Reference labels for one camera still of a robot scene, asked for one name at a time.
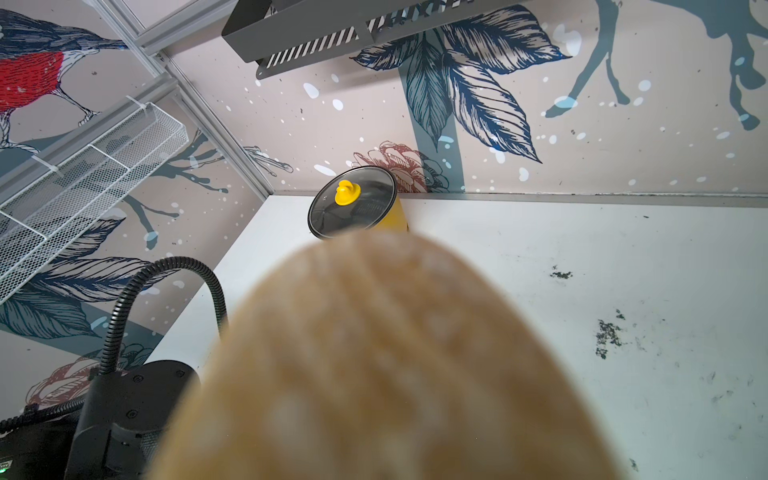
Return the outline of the wooden handled claw hammer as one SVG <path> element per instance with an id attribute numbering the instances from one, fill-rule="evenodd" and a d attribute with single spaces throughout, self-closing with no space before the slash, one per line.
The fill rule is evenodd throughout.
<path id="1" fill-rule="evenodd" d="M 152 479 L 616 479 L 583 401 L 463 260 L 357 231 L 286 259 L 231 314 Z"/>

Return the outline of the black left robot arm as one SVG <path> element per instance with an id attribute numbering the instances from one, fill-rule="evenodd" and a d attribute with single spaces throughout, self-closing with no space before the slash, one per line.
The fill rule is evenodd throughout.
<path id="1" fill-rule="evenodd" d="M 24 413 L 1 423 L 4 479 L 145 479 L 181 394 L 198 384 L 195 370 L 160 360 L 133 371 L 118 362 L 128 317 L 140 292 L 167 273 L 188 270 L 207 285 L 219 329 L 227 307 L 214 272 L 199 260 L 179 256 L 142 268 L 113 308 L 88 391 L 62 404 Z"/>

